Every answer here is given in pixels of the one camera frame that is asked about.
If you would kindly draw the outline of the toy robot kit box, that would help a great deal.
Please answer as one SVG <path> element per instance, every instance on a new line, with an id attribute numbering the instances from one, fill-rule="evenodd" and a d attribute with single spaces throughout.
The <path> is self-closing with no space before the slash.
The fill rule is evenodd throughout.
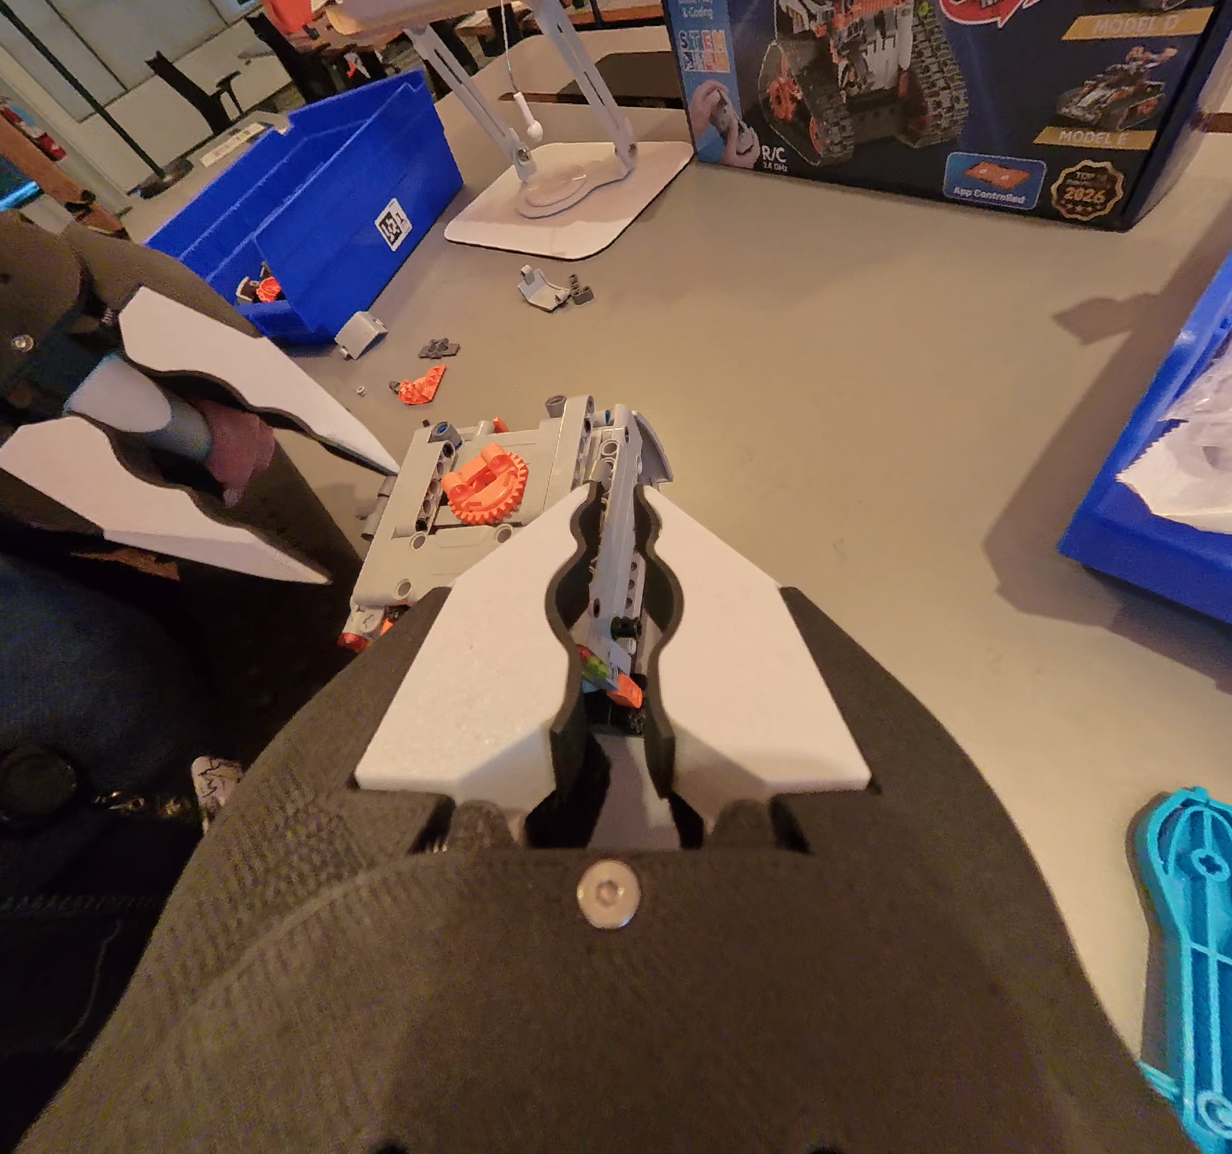
<path id="1" fill-rule="evenodd" d="M 1124 233 L 1229 85 L 1229 0 L 661 0 L 699 161 Z"/>

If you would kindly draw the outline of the white adjustable stand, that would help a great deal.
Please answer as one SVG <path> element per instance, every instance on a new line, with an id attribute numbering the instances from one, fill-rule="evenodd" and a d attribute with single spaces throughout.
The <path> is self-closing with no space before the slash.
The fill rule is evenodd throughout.
<path id="1" fill-rule="evenodd" d="M 552 43 L 603 135 L 593 143 L 544 143 L 544 130 L 513 78 L 505 51 L 515 127 L 439 37 L 435 25 L 472 10 L 521 3 Z M 425 62 L 509 163 L 508 170 L 445 229 L 456 245 L 575 262 L 620 238 L 688 166 L 680 141 L 640 145 L 561 0 L 311 0 L 349 39 L 405 34 Z"/>

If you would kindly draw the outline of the black floor stand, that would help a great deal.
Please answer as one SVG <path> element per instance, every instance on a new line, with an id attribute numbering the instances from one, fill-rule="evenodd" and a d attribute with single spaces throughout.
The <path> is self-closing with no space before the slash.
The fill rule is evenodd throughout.
<path id="1" fill-rule="evenodd" d="M 41 57 L 41 59 L 69 85 L 76 95 L 83 99 L 93 114 L 101 119 L 111 131 L 117 135 L 127 149 L 133 153 L 149 170 L 151 177 L 143 179 L 136 187 L 137 195 L 144 201 L 151 201 L 164 191 L 185 179 L 192 170 L 188 161 L 176 161 L 171 167 L 161 166 L 148 151 L 109 114 L 105 106 L 92 95 L 87 86 L 51 51 L 43 41 L 13 13 L 13 10 L 1 0 L 1 17 L 8 25 L 17 31 L 20 37 Z"/>

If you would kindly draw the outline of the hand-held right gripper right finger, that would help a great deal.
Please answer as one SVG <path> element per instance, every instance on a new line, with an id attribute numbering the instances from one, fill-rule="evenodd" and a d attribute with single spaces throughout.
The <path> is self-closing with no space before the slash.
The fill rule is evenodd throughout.
<path id="1" fill-rule="evenodd" d="M 707 829 L 731 805 L 780 796 L 863 793 L 855 744 L 783 588 L 659 490 L 651 569 L 669 586 L 649 690 L 669 741 L 669 790 Z"/>

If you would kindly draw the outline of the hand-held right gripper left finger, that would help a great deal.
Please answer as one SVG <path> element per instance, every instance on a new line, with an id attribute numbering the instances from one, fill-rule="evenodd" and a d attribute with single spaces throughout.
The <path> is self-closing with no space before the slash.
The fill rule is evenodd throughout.
<path id="1" fill-rule="evenodd" d="M 525 818 L 577 788 L 591 489 L 573 490 L 459 577 L 355 780 L 365 792 L 488 802 Z"/>

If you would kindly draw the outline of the person's shoe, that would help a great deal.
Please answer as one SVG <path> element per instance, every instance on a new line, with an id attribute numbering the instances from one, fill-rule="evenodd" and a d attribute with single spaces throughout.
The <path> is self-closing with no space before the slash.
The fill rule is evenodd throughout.
<path id="1" fill-rule="evenodd" d="M 203 833 L 209 830 L 245 776 L 239 762 L 199 757 L 189 768 L 192 794 Z"/>

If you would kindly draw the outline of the teal plastic tool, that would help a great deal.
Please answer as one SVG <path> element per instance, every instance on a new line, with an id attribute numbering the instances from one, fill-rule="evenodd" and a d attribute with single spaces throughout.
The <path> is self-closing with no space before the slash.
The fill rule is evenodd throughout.
<path id="1" fill-rule="evenodd" d="M 1183 789 L 1135 830 L 1135 858 L 1163 936 L 1164 1068 L 1148 1085 L 1197 1151 L 1231 1151 L 1231 808 Z"/>

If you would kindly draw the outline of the orange chair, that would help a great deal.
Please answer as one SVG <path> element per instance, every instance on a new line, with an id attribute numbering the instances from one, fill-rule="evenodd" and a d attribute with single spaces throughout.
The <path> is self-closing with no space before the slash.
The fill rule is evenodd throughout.
<path id="1" fill-rule="evenodd" d="M 320 34 L 316 29 L 317 13 L 312 0 L 260 0 L 260 3 L 265 18 L 292 47 L 300 51 L 317 47 Z"/>

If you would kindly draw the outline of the grey toy robot assembly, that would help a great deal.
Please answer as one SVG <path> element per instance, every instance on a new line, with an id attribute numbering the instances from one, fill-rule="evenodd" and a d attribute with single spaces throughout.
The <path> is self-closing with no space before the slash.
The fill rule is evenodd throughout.
<path id="1" fill-rule="evenodd" d="M 653 426 L 624 406 L 600 410 L 588 396 L 549 398 L 547 418 L 523 432 L 501 420 L 429 425 L 364 522 L 369 548 L 339 644 L 364 652 L 424 594 L 449 589 L 575 490 L 597 485 L 597 513 L 581 521 L 587 570 L 561 616 L 593 724 L 640 734 L 645 561 L 635 493 L 671 480 Z"/>

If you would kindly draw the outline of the person's left hand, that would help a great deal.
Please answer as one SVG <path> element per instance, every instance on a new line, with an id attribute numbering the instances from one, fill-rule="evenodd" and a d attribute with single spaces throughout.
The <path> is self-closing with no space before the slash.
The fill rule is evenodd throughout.
<path id="1" fill-rule="evenodd" d="M 276 452 L 273 430 L 257 416 L 201 400 L 195 408 L 205 420 L 209 452 L 205 469 L 223 490 L 223 502 L 233 509 L 256 476 L 271 465 Z"/>

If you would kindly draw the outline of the blue storage bin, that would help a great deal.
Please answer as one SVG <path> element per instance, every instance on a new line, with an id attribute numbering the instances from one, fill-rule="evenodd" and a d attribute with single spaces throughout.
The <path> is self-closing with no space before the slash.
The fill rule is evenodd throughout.
<path id="1" fill-rule="evenodd" d="M 1231 259 L 1225 258 L 1163 358 L 1077 506 L 1057 550 L 1211 620 L 1231 622 L 1229 534 L 1156 513 L 1125 481 L 1180 430 L 1167 416 L 1203 372 L 1229 353 Z"/>

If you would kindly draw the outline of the blue parts bin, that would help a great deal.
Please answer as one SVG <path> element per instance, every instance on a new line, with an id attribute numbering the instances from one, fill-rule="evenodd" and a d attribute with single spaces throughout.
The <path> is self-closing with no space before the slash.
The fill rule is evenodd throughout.
<path id="1" fill-rule="evenodd" d="M 263 337 L 332 344 L 373 304 L 459 194 L 463 178 L 419 70 L 289 115 L 211 182 L 148 246 L 180 261 Z M 391 253 L 375 219 L 396 198 L 411 238 Z M 285 300 L 239 306 L 261 263 Z"/>

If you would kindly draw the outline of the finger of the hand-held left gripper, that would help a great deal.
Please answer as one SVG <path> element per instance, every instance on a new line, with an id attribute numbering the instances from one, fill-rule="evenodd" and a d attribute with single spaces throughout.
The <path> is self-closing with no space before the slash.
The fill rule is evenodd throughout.
<path id="1" fill-rule="evenodd" d="M 137 476 L 108 430 L 92 421 L 69 417 L 23 426 L 3 445 L 1 469 L 107 541 L 255 578 L 331 582 L 317 565 L 211 516 L 185 488 Z"/>
<path id="2" fill-rule="evenodd" d="M 383 474 L 396 462 L 379 440 L 275 345 L 208 318 L 149 289 L 117 316 L 120 348 L 69 394 L 65 413 L 204 465 L 223 438 L 211 432 L 205 398 L 240 418 L 287 424 L 339 457 Z"/>

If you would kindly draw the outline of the black chair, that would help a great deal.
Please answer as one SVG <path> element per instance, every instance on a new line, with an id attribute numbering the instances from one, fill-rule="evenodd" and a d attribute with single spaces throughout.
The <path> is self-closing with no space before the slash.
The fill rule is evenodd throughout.
<path id="1" fill-rule="evenodd" d="M 181 99 L 188 102 L 193 111 L 203 117 L 211 138 L 221 137 L 245 115 L 235 90 L 235 85 L 241 75 L 239 70 L 219 79 L 213 90 L 207 90 L 200 85 L 195 85 L 188 75 L 160 51 L 147 59 L 145 66 Z"/>

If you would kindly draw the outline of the clear plastic bag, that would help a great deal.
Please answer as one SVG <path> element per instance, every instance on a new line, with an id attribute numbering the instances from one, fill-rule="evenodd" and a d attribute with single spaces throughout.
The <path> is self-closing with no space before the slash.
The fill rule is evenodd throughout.
<path id="1" fill-rule="evenodd" d="M 1117 476 L 1152 516 L 1231 534 L 1231 365 L 1208 368 L 1164 414 L 1168 430 Z"/>

